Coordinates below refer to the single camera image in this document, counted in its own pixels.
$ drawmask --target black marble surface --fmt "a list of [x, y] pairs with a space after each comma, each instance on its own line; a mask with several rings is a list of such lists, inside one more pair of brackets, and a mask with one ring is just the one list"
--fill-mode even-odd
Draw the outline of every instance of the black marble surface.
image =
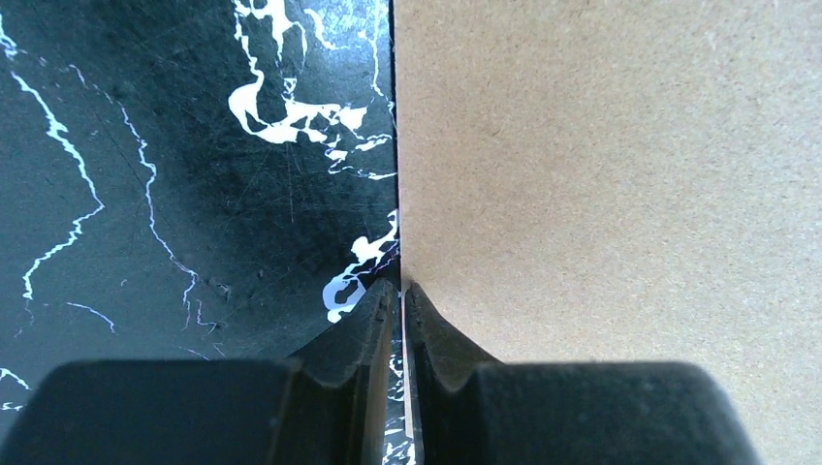
[[387, 0], [0, 15], [0, 440], [57, 364], [284, 357], [398, 280]]

